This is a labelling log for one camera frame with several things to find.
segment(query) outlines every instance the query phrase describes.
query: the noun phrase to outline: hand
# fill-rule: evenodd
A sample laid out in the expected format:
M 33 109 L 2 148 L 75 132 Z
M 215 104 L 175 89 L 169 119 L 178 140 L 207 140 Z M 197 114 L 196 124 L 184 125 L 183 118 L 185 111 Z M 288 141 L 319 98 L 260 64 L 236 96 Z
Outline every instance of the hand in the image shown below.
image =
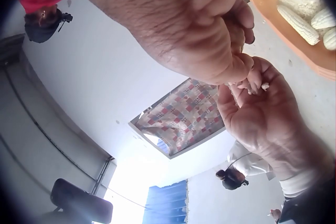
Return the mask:
M 90 0 L 125 26 L 145 51 L 175 72 L 219 85 L 244 80 L 250 56 L 232 54 L 222 16 L 234 18 L 245 42 L 254 40 L 253 14 L 243 0 Z
M 306 168 L 330 169 L 330 153 L 304 124 L 282 74 L 270 62 L 253 59 L 252 72 L 259 72 L 270 87 L 266 92 L 248 95 L 246 89 L 231 85 L 232 95 L 228 86 L 219 86 L 217 105 L 228 132 L 249 151 L 264 158 L 279 180 Z
M 280 219 L 281 211 L 279 209 L 271 210 L 271 216 L 277 221 Z

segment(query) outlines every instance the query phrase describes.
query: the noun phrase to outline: patterned fabric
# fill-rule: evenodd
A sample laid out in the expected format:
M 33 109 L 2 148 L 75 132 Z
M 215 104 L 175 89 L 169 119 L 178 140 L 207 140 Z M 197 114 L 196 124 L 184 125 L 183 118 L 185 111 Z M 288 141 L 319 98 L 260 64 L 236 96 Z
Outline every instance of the patterned fabric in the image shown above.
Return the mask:
M 146 111 L 136 127 L 162 139 L 171 156 L 224 126 L 216 100 L 216 86 L 188 79 Z

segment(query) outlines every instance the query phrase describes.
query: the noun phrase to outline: palm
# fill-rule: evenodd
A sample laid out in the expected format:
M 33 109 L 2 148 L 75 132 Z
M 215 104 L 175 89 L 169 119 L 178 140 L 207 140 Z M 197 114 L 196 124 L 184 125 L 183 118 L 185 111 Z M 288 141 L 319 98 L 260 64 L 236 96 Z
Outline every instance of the palm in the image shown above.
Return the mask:
M 302 123 L 295 97 L 283 76 L 267 61 L 254 58 L 254 71 L 262 74 L 264 82 L 270 87 L 258 95 L 249 95 L 246 89 L 232 85 L 232 93 L 236 97 L 239 109 L 231 93 L 221 86 L 219 104 L 227 130 L 239 140 L 249 151 L 267 152 L 270 144 L 280 139 L 290 138 Z

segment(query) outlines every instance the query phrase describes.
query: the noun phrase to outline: orange plate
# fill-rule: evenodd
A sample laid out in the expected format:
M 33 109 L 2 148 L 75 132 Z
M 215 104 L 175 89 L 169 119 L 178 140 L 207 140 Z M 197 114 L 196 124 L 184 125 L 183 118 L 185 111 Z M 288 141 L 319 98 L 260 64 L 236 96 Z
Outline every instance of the orange plate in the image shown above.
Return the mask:
M 323 41 L 309 45 L 278 13 L 278 0 L 250 0 L 264 19 L 287 45 L 316 73 L 336 80 L 335 51 L 325 49 Z

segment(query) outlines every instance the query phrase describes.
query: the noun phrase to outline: white corn cob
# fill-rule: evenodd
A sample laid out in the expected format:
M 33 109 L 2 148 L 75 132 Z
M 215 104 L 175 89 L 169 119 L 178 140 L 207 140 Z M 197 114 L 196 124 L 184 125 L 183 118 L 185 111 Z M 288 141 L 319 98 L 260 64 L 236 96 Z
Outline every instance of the white corn cob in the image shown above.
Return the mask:
M 319 35 L 309 23 L 304 21 L 299 15 L 288 9 L 286 6 L 278 5 L 277 10 L 308 44 L 315 45 L 318 43 Z
M 336 26 L 336 19 L 328 8 L 318 12 L 311 21 L 314 29 L 324 29 Z
M 336 50 L 336 27 L 324 34 L 323 44 L 330 51 Z

